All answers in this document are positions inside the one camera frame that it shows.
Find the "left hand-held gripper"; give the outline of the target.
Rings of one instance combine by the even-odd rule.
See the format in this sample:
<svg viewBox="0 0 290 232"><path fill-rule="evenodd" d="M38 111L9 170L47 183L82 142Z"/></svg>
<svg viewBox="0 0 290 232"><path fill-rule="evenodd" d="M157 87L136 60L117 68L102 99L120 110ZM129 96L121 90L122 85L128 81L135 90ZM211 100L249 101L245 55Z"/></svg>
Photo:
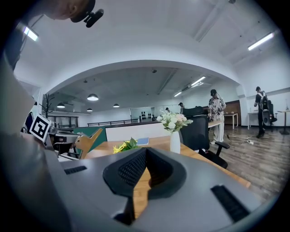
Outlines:
<svg viewBox="0 0 290 232"><path fill-rule="evenodd" d="M46 149L54 151L57 157L68 160L84 159L102 131L100 128L91 136L84 133L74 134L58 129L56 123L42 115L34 118L29 130L34 137L43 142ZM75 147L81 150L80 155L76 153Z"/></svg>

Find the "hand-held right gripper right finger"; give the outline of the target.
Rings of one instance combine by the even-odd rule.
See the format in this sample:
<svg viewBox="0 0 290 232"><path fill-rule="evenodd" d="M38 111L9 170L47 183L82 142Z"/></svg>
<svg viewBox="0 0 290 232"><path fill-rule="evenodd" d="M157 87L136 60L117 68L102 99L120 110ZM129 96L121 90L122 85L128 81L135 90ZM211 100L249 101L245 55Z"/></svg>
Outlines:
<svg viewBox="0 0 290 232"><path fill-rule="evenodd" d="M210 232L232 225L260 206L253 192L207 162L147 148L152 177L145 210L135 220L147 232Z"/></svg>

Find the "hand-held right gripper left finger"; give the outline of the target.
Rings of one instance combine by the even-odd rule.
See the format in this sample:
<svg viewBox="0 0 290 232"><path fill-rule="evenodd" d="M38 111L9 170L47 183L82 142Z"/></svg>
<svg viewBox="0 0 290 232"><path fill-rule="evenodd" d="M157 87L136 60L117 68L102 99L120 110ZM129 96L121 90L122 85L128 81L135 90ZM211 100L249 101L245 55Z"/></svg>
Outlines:
<svg viewBox="0 0 290 232"><path fill-rule="evenodd" d="M59 162L44 151L55 232L134 232L133 191L146 167L146 149Z"/></svg>

